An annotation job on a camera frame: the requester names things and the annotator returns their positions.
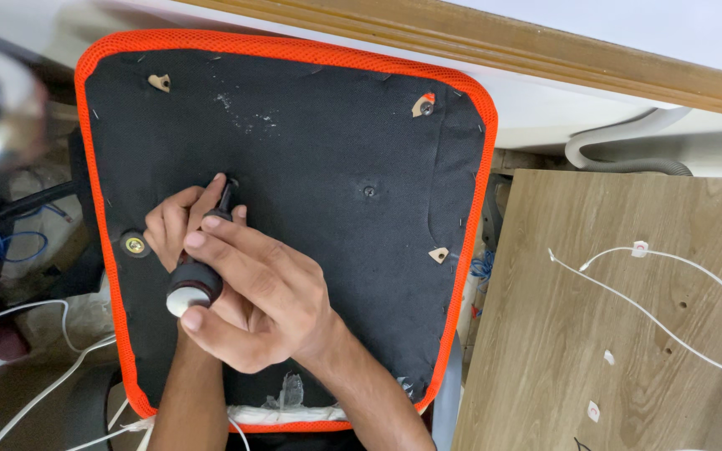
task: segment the person's right hand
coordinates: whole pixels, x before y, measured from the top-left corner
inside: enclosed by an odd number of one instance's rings
[[[190,307],[183,330],[239,372],[289,357],[308,367],[346,327],[330,308],[316,261],[265,234],[207,217],[186,236],[186,252],[226,281],[210,309]]]

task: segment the orange mesh edge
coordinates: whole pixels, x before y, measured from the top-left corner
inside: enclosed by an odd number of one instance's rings
[[[149,405],[146,394],[138,386],[135,355],[132,353],[132,347],[127,333],[127,316],[124,305],[122,304],[113,248],[107,234],[104,199],[102,197],[99,175],[96,169],[89,108],[85,97],[85,80],[94,72],[99,60],[106,56],[127,51],[172,49],[227,52],[238,55],[262,56],[303,63],[350,67],[404,76],[430,78],[448,84],[457,91],[467,93],[473,101],[478,114],[484,121],[486,136],[480,159],[480,167],[476,175],[473,204],[469,210],[468,218],[472,220],[467,220],[464,245],[461,248],[458,262],[459,269],[468,268],[473,256],[475,232],[477,228],[477,221],[474,219],[480,215],[480,208],[483,205],[497,131],[497,112],[492,98],[486,92],[486,89],[481,87],[478,82],[471,77],[446,67],[417,63],[407,59],[383,56],[367,51],[314,41],[269,36],[237,35],[234,33],[206,30],[126,31],[105,36],[90,46],[80,57],[75,70],[77,109],[79,111],[80,128],[82,129],[85,144],[88,171],[91,175],[91,189],[99,234],[102,239],[105,271],[111,283],[111,304],[113,323],[115,324],[116,345],[119,350],[119,362],[121,363],[127,398],[130,400],[132,408],[143,418],[154,415],[157,410]],[[418,411],[426,407],[436,397],[437,392],[439,392],[439,386],[445,375],[447,358],[450,355],[450,348],[456,331],[456,323],[458,322],[461,304],[461,293],[464,290],[466,279],[467,271],[456,271],[456,281],[453,285],[453,295],[447,310],[447,321],[445,323],[445,332],[442,334],[440,341],[439,355],[433,370],[431,384],[427,387],[425,397],[414,406]],[[351,428],[350,423],[347,421],[296,422],[275,426],[240,426],[246,433],[330,432]],[[231,432],[236,432],[233,426],[230,426],[230,430]]]

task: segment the wooden molding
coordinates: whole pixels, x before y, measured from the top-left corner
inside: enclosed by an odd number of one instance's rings
[[[177,0],[722,113],[722,71],[439,0]]]

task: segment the screw head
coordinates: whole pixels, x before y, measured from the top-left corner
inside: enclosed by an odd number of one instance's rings
[[[137,238],[128,238],[125,242],[127,250],[132,253],[141,253],[144,250],[144,242]]]
[[[431,116],[431,114],[433,114],[433,104],[430,102],[423,102],[419,106],[419,111],[423,116]]]

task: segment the wood grain surface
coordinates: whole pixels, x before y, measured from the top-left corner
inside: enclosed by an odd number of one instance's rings
[[[439,0],[178,0],[722,113],[722,71]]]
[[[516,171],[455,449],[576,451],[576,437],[592,451],[722,451],[722,370],[547,251],[577,268],[636,240],[722,278],[722,179]],[[707,275],[629,251],[586,272],[722,363],[722,287]]]

